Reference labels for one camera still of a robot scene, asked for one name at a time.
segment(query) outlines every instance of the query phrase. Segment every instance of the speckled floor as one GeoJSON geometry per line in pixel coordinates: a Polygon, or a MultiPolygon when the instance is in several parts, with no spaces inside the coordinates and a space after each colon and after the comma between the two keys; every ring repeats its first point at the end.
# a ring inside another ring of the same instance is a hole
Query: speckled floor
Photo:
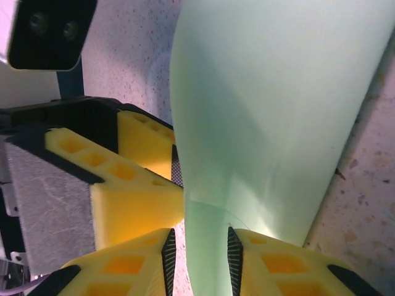
{"type": "MultiPolygon", "coordinates": [[[[83,51],[85,93],[132,102],[171,122],[168,63],[181,0],[99,0],[83,51]]],[[[375,78],[306,247],[335,256],[395,295],[394,42],[375,78]]],[[[174,295],[192,295],[183,224],[174,295]]]]}

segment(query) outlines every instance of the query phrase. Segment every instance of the camera lens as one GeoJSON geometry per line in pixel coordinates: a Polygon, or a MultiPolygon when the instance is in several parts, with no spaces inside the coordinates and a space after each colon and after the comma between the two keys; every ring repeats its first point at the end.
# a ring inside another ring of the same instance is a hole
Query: camera lens
{"type": "Polygon", "coordinates": [[[74,21],[66,23],[63,35],[67,41],[73,41],[78,35],[78,24],[74,21]]]}
{"type": "Polygon", "coordinates": [[[42,12],[37,12],[30,17],[30,29],[34,34],[44,35],[48,29],[48,18],[42,12]]]}

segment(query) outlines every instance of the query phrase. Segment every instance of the yellow foam block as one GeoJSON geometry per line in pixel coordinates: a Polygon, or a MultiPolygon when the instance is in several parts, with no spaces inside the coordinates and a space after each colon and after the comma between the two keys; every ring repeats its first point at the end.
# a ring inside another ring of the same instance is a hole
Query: yellow foam block
{"type": "MultiPolygon", "coordinates": [[[[166,296],[161,252],[169,234],[170,229],[160,229],[67,263],[64,267],[78,265],[81,271],[59,296],[166,296]]],[[[174,238],[172,244],[170,268],[174,238]]],[[[171,290],[172,275],[166,274],[171,290]]]]}
{"type": "Polygon", "coordinates": [[[174,133],[170,128],[143,114],[119,111],[119,155],[171,179],[174,144],[174,133]]]}
{"type": "Polygon", "coordinates": [[[327,268],[341,261],[244,229],[241,296],[354,296],[327,268]]]}
{"type": "Polygon", "coordinates": [[[46,133],[46,148],[105,180],[91,185],[97,250],[183,219],[183,190],[171,181],[66,128],[46,133]]]}

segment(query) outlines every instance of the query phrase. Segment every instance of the thin wire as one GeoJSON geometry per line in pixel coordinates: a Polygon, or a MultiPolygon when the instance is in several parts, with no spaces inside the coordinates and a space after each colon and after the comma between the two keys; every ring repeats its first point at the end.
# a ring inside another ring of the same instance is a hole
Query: thin wire
{"type": "Polygon", "coordinates": [[[15,295],[18,293],[22,293],[23,291],[25,291],[27,289],[37,286],[38,284],[41,284],[48,276],[49,275],[39,277],[38,279],[28,282],[18,288],[13,288],[13,289],[9,289],[9,290],[0,290],[0,296],[11,296],[11,295],[15,295]]]}

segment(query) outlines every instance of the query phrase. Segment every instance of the gray foam pad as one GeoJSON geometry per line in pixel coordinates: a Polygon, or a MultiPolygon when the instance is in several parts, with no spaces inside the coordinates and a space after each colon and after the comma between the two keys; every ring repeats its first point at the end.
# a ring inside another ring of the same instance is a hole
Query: gray foam pad
{"type": "Polygon", "coordinates": [[[14,137],[3,146],[31,274],[51,273],[95,251],[90,198],[94,176],[86,178],[91,182],[84,180],[79,167],[44,150],[45,132],[14,137]]]}

